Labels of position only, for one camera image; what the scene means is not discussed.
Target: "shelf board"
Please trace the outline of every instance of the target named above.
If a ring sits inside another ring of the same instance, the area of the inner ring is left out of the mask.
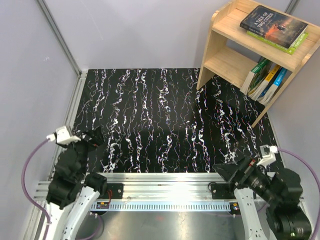
[[[224,46],[204,62],[204,67],[238,88],[244,84],[248,73],[257,63],[230,47]]]
[[[212,30],[293,72],[316,44],[315,35],[312,33],[311,37],[308,36],[293,55],[287,54],[247,35],[247,31],[240,27],[240,22],[251,10],[253,9],[248,8],[245,12],[243,8],[242,10],[233,9],[218,23],[213,24]],[[313,25],[307,27],[306,32],[309,33],[310,31],[314,31]]]

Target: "wooden bookshelf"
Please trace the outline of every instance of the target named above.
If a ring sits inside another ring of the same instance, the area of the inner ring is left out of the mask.
[[[236,87],[241,88],[248,72],[257,63],[227,47],[227,40],[232,40],[291,71],[291,75],[283,81],[270,103],[252,124],[252,127],[261,120],[263,115],[320,45],[320,27],[293,16],[291,17],[308,24],[305,31],[309,33],[306,40],[299,46],[293,55],[287,54],[267,43],[249,36],[247,31],[240,27],[240,22],[258,5],[264,4],[252,0],[234,0],[227,3],[213,14],[197,83],[197,89],[200,89],[207,81],[217,74]],[[266,7],[283,13],[272,7]]]

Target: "black marble table surface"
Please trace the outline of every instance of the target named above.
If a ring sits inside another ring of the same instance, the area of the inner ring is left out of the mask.
[[[213,77],[197,91],[198,68],[91,69],[74,131],[101,126],[105,144],[89,155],[89,172],[204,173],[259,146],[275,145],[264,109]],[[269,171],[283,167],[280,156]]]

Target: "white wall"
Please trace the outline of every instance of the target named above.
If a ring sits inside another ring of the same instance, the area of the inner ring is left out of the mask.
[[[83,70],[200,67],[211,16],[229,2],[45,1]],[[260,2],[285,10],[290,0]]]
[[[0,239],[19,240],[31,204],[20,184],[23,164],[63,124],[77,77],[35,0],[0,2]],[[31,194],[45,180],[54,144],[32,159]]]
[[[293,15],[320,26],[320,2],[301,0]],[[303,157],[320,178],[320,49],[268,111],[281,148]],[[311,173],[293,157],[283,154],[285,165],[302,178],[307,212],[315,225],[320,206],[319,191]]]

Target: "black book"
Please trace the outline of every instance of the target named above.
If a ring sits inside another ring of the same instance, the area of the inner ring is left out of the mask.
[[[240,27],[275,44],[290,48],[308,24],[259,5],[240,23]]]

